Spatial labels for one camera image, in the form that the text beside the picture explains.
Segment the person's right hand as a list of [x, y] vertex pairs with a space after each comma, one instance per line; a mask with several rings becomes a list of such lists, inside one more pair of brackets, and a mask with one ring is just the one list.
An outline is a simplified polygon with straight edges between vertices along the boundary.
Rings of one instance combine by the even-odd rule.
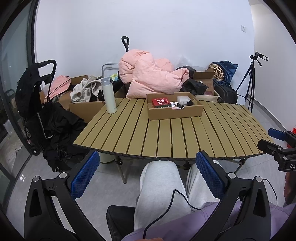
[[286, 173], [283, 195], [285, 197], [284, 206], [287, 206], [295, 202], [295, 173]]

